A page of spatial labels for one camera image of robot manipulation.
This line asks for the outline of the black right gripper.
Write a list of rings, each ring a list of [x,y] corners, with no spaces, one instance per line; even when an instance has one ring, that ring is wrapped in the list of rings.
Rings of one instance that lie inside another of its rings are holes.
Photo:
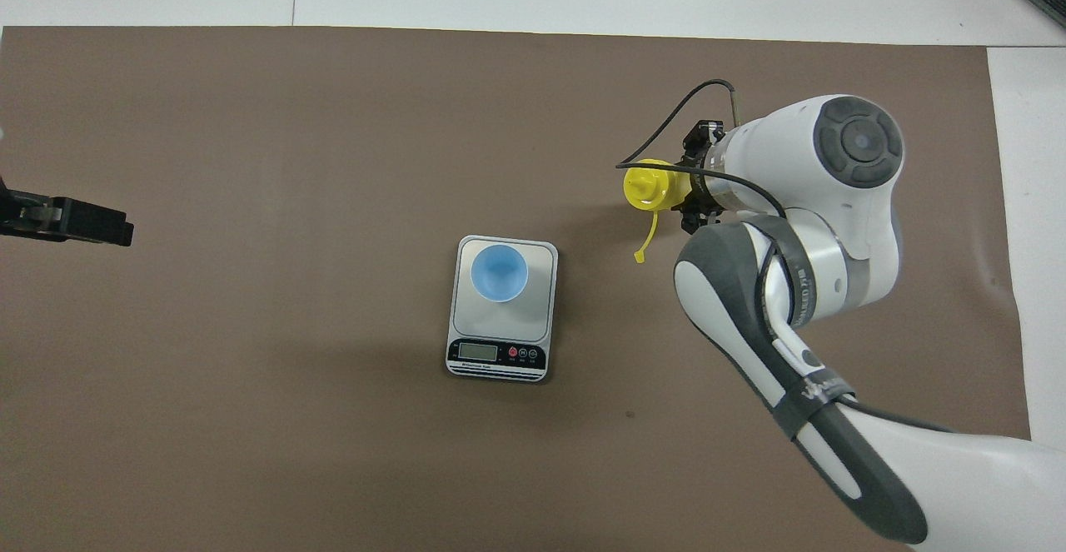
[[[685,139],[682,139],[683,153],[681,161],[690,162],[693,168],[701,171],[707,161],[709,150],[725,137],[725,127],[722,121],[700,120],[694,124],[689,130]],[[696,174],[690,178],[690,188],[695,199],[685,200],[679,204],[680,222],[682,231],[693,236],[702,226],[709,223],[717,223],[720,213],[725,213],[726,207],[712,194],[711,186],[715,184],[713,177]]]

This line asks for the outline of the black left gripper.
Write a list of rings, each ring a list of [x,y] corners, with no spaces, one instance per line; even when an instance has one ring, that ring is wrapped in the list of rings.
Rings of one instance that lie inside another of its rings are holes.
[[[38,241],[56,241],[55,236],[60,236],[66,240],[129,247],[134,229],[123,211],[68,196],[50,199],[12,191],[1,177],[1,236]]]

